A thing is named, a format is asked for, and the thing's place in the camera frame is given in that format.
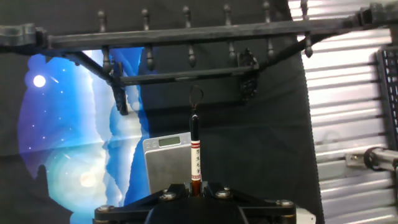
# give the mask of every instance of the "hook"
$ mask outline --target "hook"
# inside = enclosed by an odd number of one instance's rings
[[[191,28],[191,10],[189,10],[188,6],[184,6],[182,12],[185,16],[185,28]],[[193,68],[197,64],[197,57],[193,51],[193,44],[191,43],[188,44],[188,59],[189,65]]]
[[[231,8],[229,4],[224,5],[224,13],[225,13],[225,25],[226,26],[231,26]],[[238,64],[238,58],[235,53],[235,47],[234,47],[234,42],[233,41],[228,41],[228,48],[229,48],[229,61],[233,65]]]
[[[198,89],[200,91],[200,98],[198,101],[196,101],[195,103],[193,103],[193,91],[195,89]],[[192,109],[195,111],[199,105],[199,103],[203,100],[203,97],[205,96],[205,93],[203,92],[203,90],[198,86],[198,85],[193,85],[191,86],[191,90],[189,92],[189,103],[191,104]]]
[[[309,21],[310,18],[308,17],[308,0],[301,0],[300,3],[301,10],[303,12],[303,20],[304,21]],[[311,43],[311,35],[309,32],[305,33],[305,55],[310,58],[313,54],[312,50],[312,43]]]
[[[265,1],[262,5],[262,8],[266,14],[266,24],[271,23],[271,6],[268,1]],[[268,52],[267,57],[268,60],[271,60],[274,57],[274,47],[272,46],[271,38],[266,39],[268,44]]]
[[[149,30],[149,12],[147,9],[143,9],[141,14],[144,18],[144,30],[148,31]],[[153,51],[152,51],[152,45],[147,44],[145,46],[145,50],[147,52],[147,68],[150,71],[153,71],[155,69],[155,61],[154,61],[154,56],[153,56]]]

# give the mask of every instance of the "black bracket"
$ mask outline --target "black bracket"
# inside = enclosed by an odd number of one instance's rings
[[[97,208],[93,223],[158,224],[165,220],[168,223],[209,224],[220,220],[232,224],[265,220],[266,223],[296,224],[296,206],[287,200],[261,200],[219,183],[206,183],[201,197],[191,197],[184,184],[171,184],[168,189],[124,207]]]
[[[142,10],[144,28],[141,31],[107,32],[106,15],[103,11],[98,13],[100,28],[95,34],[49,35],[43,28],[35,27],[33,24],[0,26],[0,53],[42,54],[67,58],[77,65],[82,65],[112,87],[118,110],[125,115],[127,114],[125,86],[236,76],[239,78],[241,98],[243,101],[248,101],[256,95],[258,76],[266,68],[302,50],[311,57],[312,45],[329,37],[398,24],[398,1],[386,5],[371,3],[369,7],[362,8],[355,15],[346,18],[317,20],[308,18],[307,2],[308,0],[301,0],[302,21],[272,22],[272,4],[265,1],[262,5],[265,19],[256,24],[232,25],[231,8],[225,5],[224,9],[220,9],[220,13],[224,11],[225,22],[213,27],[192,27],[193,16],[188,6],[183,7],[182,10],[185,16],[185,27],[179,29],[149,30],[147,9]],[[305,39],[276,52],[271,39],[286,35],[305,35]],[[242,54],[236,54],[234,42],[249,39],[263,39],[267,42],[265,61],[257,63],[248,50]],[[148,69],[153,70],[155,69],[153,47],[187,45],[188,62],[191,67],[194,67],[197,63],[195,44],[210,42],[226,42],[233,67],[123,77],[123,70],[120,69],[118,62],[112,63],[109,56],[110,48],[144,47]],[[103,51],[103,67],[82,52],[89,49]]]
[[[253,67],[253,71],[247,72],[239,78],[239,89],[241,90],[241,99],[243,102],[249,101],[257,94],[257,86],[259,79],[259,64],[257,59],[253,57],[249,49],[243,53],[238,54],[239,67]]]

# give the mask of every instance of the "corrugated metal wall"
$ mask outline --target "corrugated metal wall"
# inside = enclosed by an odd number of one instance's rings
[[[348,16],[380,0],[309,0],[310,19]],[[300,0],[289,1],[294,20]],[[391,43],[388,29],[352,32],[302,54],[326,224],[398,223],[389,172],[346,167],[347,152],[386,146],[373,55]]]

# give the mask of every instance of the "screw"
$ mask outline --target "screw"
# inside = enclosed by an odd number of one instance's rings
[[[166,192],[162,196],[160,196],[160,199],[162,200],[173,200],[177,195],[173,192]]]
[[[276,204],[282,207],[288,207],[294,205],[294,203],[291,202],[290,200],[278,200],[276,201]]]
[[[230,195],[230,192],[227,190],[220,190],[216,193],[217,198],[228,198]]]
[[[102,205],[100,207],[97,208],[97,210],[99,212],[109,212],[112,208],[114,208],[114,206],[111,205]]]

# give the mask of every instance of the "printed backdrop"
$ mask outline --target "printed backdrop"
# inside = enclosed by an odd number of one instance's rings
[[[118,49],[111,56],[133,76],[141,52]],[[102,65],[100,50],[85,53]],[[32,56],[28,67],[19,152],[33,178],[39,165],[46,167],[50,197],[73,212],[70,223],[91,223],[100,205],[148,195],[142,141],[149,135],[139,87],[127,87],[129,115],[121,116],[111,88],[86,68],[43,55]]]

